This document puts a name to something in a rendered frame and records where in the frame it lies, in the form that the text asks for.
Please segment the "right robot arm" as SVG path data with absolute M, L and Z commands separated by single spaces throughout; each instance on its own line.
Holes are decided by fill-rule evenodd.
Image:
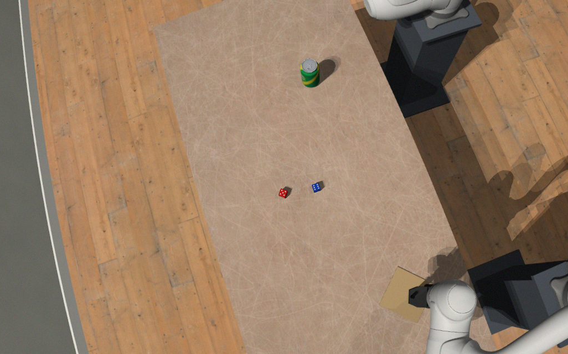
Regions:
M 429 30 L 468 17 L 462 0 L 363 0 L 369 15 L 393 21 L 421 13 Z M 438 9 L 438 10 L 436 10 Z

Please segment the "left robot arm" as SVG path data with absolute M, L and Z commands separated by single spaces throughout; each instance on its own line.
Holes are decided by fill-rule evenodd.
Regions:
M 568 339 L 568 275 L 549 283 L 559 311 L 497 351 L 481 349 L 469 337 L 477 306 L 476 292 L 464 281 L 447 279 L 430 296 L 430 332 L 426 354 L 542 354 Z

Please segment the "tan square mat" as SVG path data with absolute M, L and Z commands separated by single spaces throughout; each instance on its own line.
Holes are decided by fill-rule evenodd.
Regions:
M 408 303 L 409 289 L 432 284 L 413 273 L 397 267 L 379 305 L 418 323 L 424 308 Z

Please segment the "green soda can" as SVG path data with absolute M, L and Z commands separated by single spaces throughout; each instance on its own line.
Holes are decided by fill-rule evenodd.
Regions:
M 320 81 L 318 63 L 313 59 L 306 59 L 301 66 L 301 77 L 304 86 L 316 87 Z

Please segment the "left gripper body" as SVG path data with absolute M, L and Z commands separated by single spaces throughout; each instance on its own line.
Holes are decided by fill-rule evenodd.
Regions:
M 430 296 L 436 284 L 425 284 L 424 287 L 409 289 L 409 304 L 417 308 L 430 309 Z

